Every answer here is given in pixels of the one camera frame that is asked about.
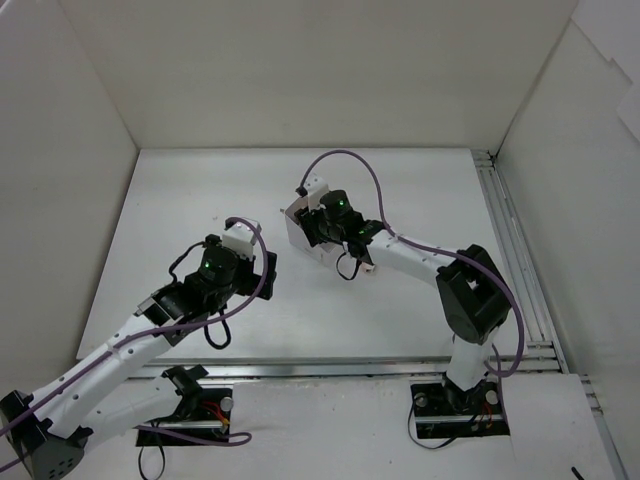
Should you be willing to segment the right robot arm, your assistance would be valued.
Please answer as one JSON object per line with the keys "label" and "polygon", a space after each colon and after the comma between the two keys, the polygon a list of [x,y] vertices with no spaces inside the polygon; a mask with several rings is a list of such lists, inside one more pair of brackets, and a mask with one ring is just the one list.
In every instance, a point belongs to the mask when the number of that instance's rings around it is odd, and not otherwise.
{"label": "right robot arm", "polygon": [[390,268],[434,287],[454,335],[442,398],[455,412],[477,402],[493,338],[511,310],[496,284],[503,277],[483,247],[421,250],[406,238],[392,236],[382,221],[354,210],[343,190],[326,191],[315,208],[307,197],[300,198],[284,215],[290,243],[320,262],[341,250],[357,267]]}

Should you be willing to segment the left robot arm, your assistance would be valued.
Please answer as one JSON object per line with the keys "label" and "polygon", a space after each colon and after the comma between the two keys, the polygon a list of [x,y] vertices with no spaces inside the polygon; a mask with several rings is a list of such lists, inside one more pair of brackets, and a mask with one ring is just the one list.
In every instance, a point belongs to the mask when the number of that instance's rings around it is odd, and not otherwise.
{"label": "left robot arm", "polygon": [[[188,335],[232,316],[229,301],[268,300],[277,277],[276,253],[247,227],[238,236],[199,242],[198,268],[153,292],[123,327],[72,369],[29,394],[14,390],[1,401],[1,434],[33,479],[62,479],[83,457],[130,429],[180,422],[198,411],[201,365],[174,366],[133,388],[125,381]],[[256,273],[254,250],[263,250]]]}

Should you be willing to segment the white three-compartment organizer box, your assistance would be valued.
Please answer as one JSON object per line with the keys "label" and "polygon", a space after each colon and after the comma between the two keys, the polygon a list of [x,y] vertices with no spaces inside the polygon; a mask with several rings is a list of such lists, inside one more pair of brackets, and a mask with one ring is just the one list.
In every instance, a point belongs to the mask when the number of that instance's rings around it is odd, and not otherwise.
{"label": "white three-compartment organizer box", "polygon": [[312,247],[303,232],[295,213],[307,206],[305,198],[296,199],[283,210],[289,243],[307,257],[327,268],[334,268],[338,257],[344,253],[342,247],[334,244],[320,244]]}

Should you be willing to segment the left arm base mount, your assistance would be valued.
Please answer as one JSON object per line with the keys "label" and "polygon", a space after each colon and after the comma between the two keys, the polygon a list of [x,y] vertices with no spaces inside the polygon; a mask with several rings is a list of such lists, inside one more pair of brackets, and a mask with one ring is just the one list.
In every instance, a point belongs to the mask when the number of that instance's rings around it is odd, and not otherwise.
{"label": "left arm base mount", "polygon": [[181,401],[173,414],[154,419],[149,426],[199,440],[229,443],[232,388],[202,383],[205,376],[206,370],[201,365],[165,370],[161,377],[171,382]]}

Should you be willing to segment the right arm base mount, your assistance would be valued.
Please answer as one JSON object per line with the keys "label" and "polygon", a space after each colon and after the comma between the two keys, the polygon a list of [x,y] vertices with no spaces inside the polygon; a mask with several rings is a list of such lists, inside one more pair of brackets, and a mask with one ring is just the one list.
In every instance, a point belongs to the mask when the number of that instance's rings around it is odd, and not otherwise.
{"label": "right arm base mount", "polygon": [[418,440],[436,443],[458,439],[509,436],[496,381],[483,381],[463,406],[454,406],[441,383],[410,386],[409,426]]}

